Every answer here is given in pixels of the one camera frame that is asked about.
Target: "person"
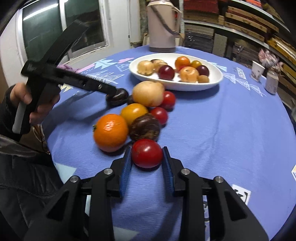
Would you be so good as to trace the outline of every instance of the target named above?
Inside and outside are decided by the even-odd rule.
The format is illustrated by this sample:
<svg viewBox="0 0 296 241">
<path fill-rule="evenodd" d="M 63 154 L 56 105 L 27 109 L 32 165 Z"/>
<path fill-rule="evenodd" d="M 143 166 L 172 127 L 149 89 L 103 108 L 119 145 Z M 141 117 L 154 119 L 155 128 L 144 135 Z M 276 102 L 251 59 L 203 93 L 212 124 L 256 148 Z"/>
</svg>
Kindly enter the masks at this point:
<svg viewBox="0 0 296 241">
<path fill-rule="evenodd" d="M 9 226 L 23 239 L 36 215 L 63 185 L 51 156 L 19 144 L 21 135 L 12 132 L 20 101 L 32 101 L 24 83 L 10 87 L 0 104 L 0 240 L 15 240 Z M 31 125 L 41 123 L 58 101 L 59 95 L 38 106 L 30 114 Z"/>
</svg>

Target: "paper cup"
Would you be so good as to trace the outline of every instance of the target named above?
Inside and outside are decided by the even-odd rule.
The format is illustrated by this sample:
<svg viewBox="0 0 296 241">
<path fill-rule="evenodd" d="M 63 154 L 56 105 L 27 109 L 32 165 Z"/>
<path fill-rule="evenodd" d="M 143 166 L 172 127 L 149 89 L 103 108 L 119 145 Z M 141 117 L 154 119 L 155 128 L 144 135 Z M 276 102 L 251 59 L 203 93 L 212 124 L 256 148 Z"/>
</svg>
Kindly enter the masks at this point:
<svg viewBox="0 0 296 241">
<path fill-rule="evenodd" d="M 259 78 L 263 74 L 264 70 L 265 68 L 262 65 L 253 61 L 251 78 L 259 82 Z"/>
</svg>

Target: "white plate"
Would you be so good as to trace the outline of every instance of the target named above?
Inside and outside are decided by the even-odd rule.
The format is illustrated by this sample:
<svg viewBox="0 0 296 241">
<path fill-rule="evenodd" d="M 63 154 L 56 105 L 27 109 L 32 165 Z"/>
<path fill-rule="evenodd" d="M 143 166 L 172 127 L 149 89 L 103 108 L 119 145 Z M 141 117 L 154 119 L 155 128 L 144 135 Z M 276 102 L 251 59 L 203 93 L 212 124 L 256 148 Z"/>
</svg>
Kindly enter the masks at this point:
<svg viewBox="0 0 296 241">
<path fill-rule="evenodd" d="M 209 83 L 184 83 L 184 82 L 179 82 L 180 77 L 178 73 L 175 73 L 175 77 L 173 78 L 172 81 L 170 80 L 161 80 L 158 78 L 158 74 L 154 73 L 150 76 L 145 76 L 138 74 L 137 72 L 137 65 L 140 61 L 143 60 L 153 60 L 153 59 L 161 59 L 164 62 L 168 63 L 169 66 L 175 69 L 175 61 L 178 57 L 180 56 L 186 56 L 189 58 L 190 61 L 193 60 L 198 60 L 200 61 L 203 65 L 208 67 L 210 75 Z M 145 80 L 150 80 L 150 81 L 158 81 L 161 82 L 166 89 L 169 90 L 178 90 L 178 91 L 201 91 L 201 90 L 206 90 L 209 88 L 212 88 L 219 84 L 219 82 L 223 79 L 222 72 L 214 65 L 210 64 L 209 62 L 193 57 L 190 55 L 185 55 L 185 54 L 178 54 L 178 53 L 155 53 L 155 54 L 149 54 L 142 56 L 140 58 L 135 59 L 132 61 L 129 65 L 129 70 L 130 72 L 140 81 L 145 81 Z"/>
</svg>

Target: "round table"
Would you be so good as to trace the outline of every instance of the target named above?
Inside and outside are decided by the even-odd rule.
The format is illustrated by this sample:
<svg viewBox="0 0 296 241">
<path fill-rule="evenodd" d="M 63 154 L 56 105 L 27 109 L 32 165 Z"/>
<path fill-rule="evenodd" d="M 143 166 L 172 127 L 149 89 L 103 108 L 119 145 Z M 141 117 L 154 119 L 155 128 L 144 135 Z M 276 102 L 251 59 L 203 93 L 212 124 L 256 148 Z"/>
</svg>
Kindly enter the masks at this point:
<svg viewBox="0 0 296 241">
<path fill-rule="evenodd" d="M 159 145 L 167 146 L 171 157 L 201 177 L 224 177 L 271 239 L 296 203 L 292 171 L 296 138 L 279 96 L 270 95 L 264 89 L 265 80 L 254 81 L 251 71 L 238 63 L 185 47 L 177 47 L 176 52 L 212 62 L 221 69 L 224 80 L 205 91 L 173 91 L 177 102 L 161 131 Z M 131 93 L 139 81 L 128 65 L 148 54 L 148 46 L 130 49 L 80 72 Z M 71 87 L 62 90 L 61 100 L 43 128 L 63 182 L 73 174 L 94 176 L 122 157 L 122 152 L 104 154 L 92 135 L 92 125 L 102 115 L 119 114 L 122 108 L 108 109 L 102 93 Z M 178 240 L 181 206 L 181 199 L 165 196 L 161 168 L 145 172 L 133 166 L 125 197 L 121 202 L 112 201 L 116 240 Z"/>
</svg>

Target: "yellow cherry tomato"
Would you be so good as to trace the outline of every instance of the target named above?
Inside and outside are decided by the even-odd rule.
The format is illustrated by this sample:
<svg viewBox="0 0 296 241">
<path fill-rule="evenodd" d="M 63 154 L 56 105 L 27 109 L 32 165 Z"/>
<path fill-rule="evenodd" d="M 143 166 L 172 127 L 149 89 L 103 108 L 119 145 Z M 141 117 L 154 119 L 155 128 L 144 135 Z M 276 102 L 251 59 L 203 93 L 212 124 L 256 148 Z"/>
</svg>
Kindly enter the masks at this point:
<svg viewBox="0 0 296 241">
<path fill-rule="evenodd" d="M 191 62 L 190 66 L 193 67 L 193 68 L 197 68 L 198 66 L 202 65 L 201 62 L 199 62 L 198 60 L 194 60 Z"/>
<path fill-rule="evenodd" d="M 120 115 L 126 120 L 128 126 L 130 126 L 136 118 L 145 115 L 146 113 L 148 113 L 148 109 L 145 106 L 134 103 L 124 107 L 121 110 Z"/>
</svg>

